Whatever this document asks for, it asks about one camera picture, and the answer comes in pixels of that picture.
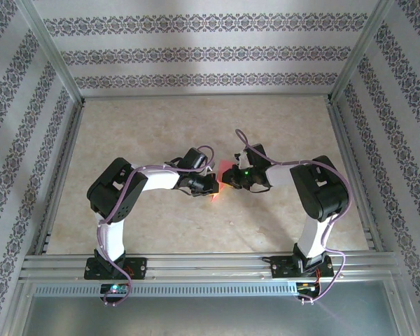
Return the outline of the pink paper sheet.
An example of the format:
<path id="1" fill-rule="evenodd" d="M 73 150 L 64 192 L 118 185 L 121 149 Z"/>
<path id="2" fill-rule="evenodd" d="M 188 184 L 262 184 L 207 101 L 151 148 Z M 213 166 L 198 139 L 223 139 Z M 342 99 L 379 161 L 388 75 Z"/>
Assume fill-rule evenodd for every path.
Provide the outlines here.
<path id="1" fill-rule="evenodd" d="M 217 174 L 216 174 L 216 180 L 218 182 L 218 192 L 213 194 L 211 196 L 211 202 L 215 202 L 217 197 L 221 194 L 221 192 L 226 188 L 229 187 L 228 184 L 222 182 L 223 173 L 227 170 L 231 169 L 234 162 L 229 160 L 221 160 L 219 162 Z"/>

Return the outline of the grey metal sheet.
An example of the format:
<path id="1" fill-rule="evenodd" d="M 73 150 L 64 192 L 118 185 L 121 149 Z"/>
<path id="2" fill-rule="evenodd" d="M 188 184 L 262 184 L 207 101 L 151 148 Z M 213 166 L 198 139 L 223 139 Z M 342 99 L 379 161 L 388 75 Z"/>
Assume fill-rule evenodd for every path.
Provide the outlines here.
<path id="1" fill-rule="evenodd" d="M 24 336 L 399 336 L 385 305 L 302 306 L 289 297 L 38 297 Z"/>

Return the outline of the circuit board with green light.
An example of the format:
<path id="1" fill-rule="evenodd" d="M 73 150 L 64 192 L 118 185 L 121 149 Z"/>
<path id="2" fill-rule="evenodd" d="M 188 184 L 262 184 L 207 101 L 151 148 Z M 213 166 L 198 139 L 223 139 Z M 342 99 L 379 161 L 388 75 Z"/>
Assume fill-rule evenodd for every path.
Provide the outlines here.
<path id="1" fill-rule="evenodd" d="M 101 285 L 101 295 L 125 295 L 129 290 L 127 283 L 105 283 Z"/>

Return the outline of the aluminium back rail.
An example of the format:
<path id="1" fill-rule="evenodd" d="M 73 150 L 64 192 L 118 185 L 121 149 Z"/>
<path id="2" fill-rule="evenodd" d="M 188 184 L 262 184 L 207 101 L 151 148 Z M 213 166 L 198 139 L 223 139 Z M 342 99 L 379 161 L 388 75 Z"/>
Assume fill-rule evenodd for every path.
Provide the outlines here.
<path id="1" fill-rule="evenodd" d="M 236 92 L 236 93 L 203 93 L 203 94 L 154 94 L 154 95 L 120 95 L 120 96 L 84 96 L 84 102 L 94 101 L 116 101 L 116 100 L 140 100 L 140 99 L 185 99 L 185 98 L 201 98 L 201 97 L 291 97 L 291 98 L 310 98 L 310 97 L 322 97 L 323 99 L 330 100 L 329 94 L 318 94 L 318 93 L 304 93 L 304 94 L 293 94 L 293 93 L 247 93 L 247 92 Z"/>

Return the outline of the aluminium mounting rail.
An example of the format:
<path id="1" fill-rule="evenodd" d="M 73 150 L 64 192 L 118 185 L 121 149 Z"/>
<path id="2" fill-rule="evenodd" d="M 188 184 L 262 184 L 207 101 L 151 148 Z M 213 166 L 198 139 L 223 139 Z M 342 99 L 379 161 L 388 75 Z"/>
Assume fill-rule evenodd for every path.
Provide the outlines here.
<path id="1" fill-rule="evenodd" d="M 399 277 L 393 253 L 347 251 L 339 281 L 374 281 Z M 271 281 L 266 253 L 146 254 L 145 281 L 163 283 L 211 283 Z M 24 259 L 18 281 L 84 282 L 87 255 L 31 255 Z"/>

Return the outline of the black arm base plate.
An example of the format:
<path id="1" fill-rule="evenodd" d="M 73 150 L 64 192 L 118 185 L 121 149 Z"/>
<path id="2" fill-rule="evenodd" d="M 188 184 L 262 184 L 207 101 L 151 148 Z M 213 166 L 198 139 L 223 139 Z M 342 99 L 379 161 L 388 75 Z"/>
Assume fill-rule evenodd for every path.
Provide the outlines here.
<path id="1" fill-rule="evenodd" d="M 264 257 L 263 260 L 269 263 L 273 279 L 315 278 L 317 270 L 322 277 L 334 276 L 333 263 L 328 255 L 324 255 L 322 261 L 303 270 L 291 255 Z"/>
<path id="2" fill-rule="evenodd" d="M 146 258 L 126 258 L 119 260 L 117 266 L 122 269 L 131 279 L 143 280 L 146 276 Z M 83 275 L 86 280 L 124 280 L 127 277 L 111 263 L 98 258 L 88 258 Z"/>

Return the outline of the aluminium side rail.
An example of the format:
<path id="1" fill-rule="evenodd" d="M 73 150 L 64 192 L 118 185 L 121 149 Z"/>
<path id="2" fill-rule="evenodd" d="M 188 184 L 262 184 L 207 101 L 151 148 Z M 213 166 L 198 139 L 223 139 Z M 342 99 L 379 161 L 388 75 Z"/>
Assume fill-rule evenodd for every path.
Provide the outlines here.
<path id="1" fill-rule="evenodd" d="M 350 144 L 340 113 L 328 97 L 325 98 L 325 105 L 339 146 L 346 174 L 351 185 L 353 198 L 363 226 L 367 245 L 371 251 L 385 252 L 386 248 L 382 244 L 382 240 L 375 223 L 372 207 L 368 202 L 364 185 L 361 180 L 360 171 L 355 161 L 354 149 Z"/>
<path id="2" fill-rule="evenodd" d="M 46 239 L 50 236 L 55 222 L 69 164 L 81 125 L 84 104 L 84 102 L 75 103 L 71 110 L 70 119 L 66 126 L 64 138 L 58 152 L 56 165 L 52 171 L 48 193 L 45 198 L 45 207 L 41 217 L 41 224 L 36 230 L 30 248 L 27 252 L 30 256 L 41 255 L 45 252 Z"/>

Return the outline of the aluminium frame post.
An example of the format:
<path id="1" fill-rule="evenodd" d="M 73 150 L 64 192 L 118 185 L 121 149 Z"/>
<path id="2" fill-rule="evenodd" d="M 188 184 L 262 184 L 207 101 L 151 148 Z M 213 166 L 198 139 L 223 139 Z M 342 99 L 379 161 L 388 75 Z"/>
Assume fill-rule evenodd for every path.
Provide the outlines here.
<path id="1" fill-rule="evenodd" d="M 53 65 L 60 80 L 66 88 L 69 95 L 75 102 L 81 106 L 84 105 L 85 98 L 71 75 L 61 52 L 58 50 L 52 36 L 45 26 L 44 21 L 38 14 L 32 0 L 14 0 L 20 12 L 24 16 L 27 24 L 35 35 L 40 47 L 42 48 L 48 61 Z"/>
<path id="2" fill-rule="evenodd" d="M 331 104 L 334 104 L 339 99 L 344 88 L 347 86 L 349 79 L 353 76 L 353 72 L 355 71 L 357 64 L 360 62 L 364 53 L 368 49 L 368 46 L 373 40 L 373 36 L 392 7 L 393 2 L 394 0 L 377 1 L 376 6 L 367 19 L 355 46 L 347 58 L 346 64 L 343 66 L 339 76 L 337 77 L 332 91 L 328 95 L 328 101 Z"/>

